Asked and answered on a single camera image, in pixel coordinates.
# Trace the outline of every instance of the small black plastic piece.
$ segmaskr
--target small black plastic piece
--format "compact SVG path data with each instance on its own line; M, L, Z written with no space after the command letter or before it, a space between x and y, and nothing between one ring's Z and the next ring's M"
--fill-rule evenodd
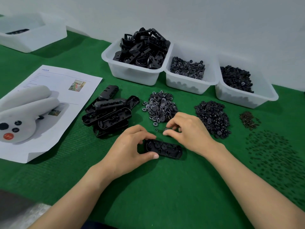
M129 119L131 116L132 112L129 108L122 108L110 114L107 119L99 120L98 126L101 130L108 130L114 128L120 122Z
M104 110L108 108L117 108L125 106L127 103L126 99L119 98L114 100L102 100L94 103L94 107L96 110Z
M98 120L106 118L108 115L112 114L115 111L117 111L117 108L108 108L103 111L93 111L86 115L83 115L81 119L84 125L91 126L97 123Z
M115 94L119 91L119 87L116 85L108 85L108 87L99 95L99 100L112 99Z
M131 96L127 99L126 107L130 110L134 108L138 103L140 102L140 99L136 96Z
M96 135L96 137L102 137L102 136L114 133L118 130L125 129L127 127L128 127L128 120L124 120L124 121L120 122L119 124L117 124L115 127L109 128L108 130L101 130L98 125L95 125L93 127L93 132Z
M146 140L144 142L145 152L153 151L161 156L180 159L182 156L182 147L180 145L170 144L158 140Z

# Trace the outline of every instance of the black plastic housing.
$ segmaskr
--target black plastic housing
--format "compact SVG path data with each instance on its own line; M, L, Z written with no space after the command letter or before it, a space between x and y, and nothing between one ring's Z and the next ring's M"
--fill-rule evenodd
M145 152L153 151L161 156L180 159L182 156L182 147L180 145L170 144L158 140L146 140L144 142Z

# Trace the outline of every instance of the printed photo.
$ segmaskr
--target printed photo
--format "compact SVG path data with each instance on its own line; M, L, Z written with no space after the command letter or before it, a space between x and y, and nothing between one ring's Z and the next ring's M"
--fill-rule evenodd
M60 103L59 106L57 106L55 109L52 109L48 115L56 117L63 111L64 108L65 108L65 104Z
M84 81L75 80L74 83L69 88L69 90L79 92L85 84L86 84L86 82L84 82Z

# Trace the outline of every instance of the left hand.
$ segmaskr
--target left hand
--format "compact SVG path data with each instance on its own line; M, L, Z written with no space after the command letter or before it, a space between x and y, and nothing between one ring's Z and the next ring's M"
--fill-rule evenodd
M155 152L139 154L137 145L143 140L156 139L156 136L147 132L141 125L127 128L114 142L107 155L96 165L107 168L111 179L127 174L140 165L152 159L158 159Z

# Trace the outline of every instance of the pile of black gears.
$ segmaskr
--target pile of black gears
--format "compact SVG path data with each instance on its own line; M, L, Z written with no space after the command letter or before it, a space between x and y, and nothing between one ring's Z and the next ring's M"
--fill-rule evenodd
M251 83L250 80L250 72L232 66L221 66L220 70L226 85L241 91L254 93L254 91L251 90L253 83Z
M125 34L120 43L121 51L115 53L113 60L149 69L161 68L170 41L154 28L141 28L133 35Z
M172 94L160 91L153 92L148 98L148 102L143 102L145 108L142 110L148 111L149 118L154 121L153 126L157 127L160 122L168 122L176 115L178 109L172 100Z
M231 134L231 131L227 130L230 122L228 115L223 112L224 107L223 104L216 103L215 101L202 101L194 107L196 115L215 138L225 139Z
M246 111L243 112L242 114L239 115L239 118L242 120L242 124L246 127L249 128L250 130L256 128L259 126L259 124L255 123L252 119L254 119L254 116L252 115L251 112ZM261 121L258 118L255 118L258 123L261 124Z
M118 86L109 85L85 109L86 115L82 116L82 121L86 126L93 125L93 132L97 137L127 128L128 119L132 116L131 110L140 102L136 96L112 99L118 91Z
M205 70L204 67L205 65L203 64L202 60L199 63L193 63L193 60L184 61L181 58L173 57L172 63L170 65L170 72L202 80Z

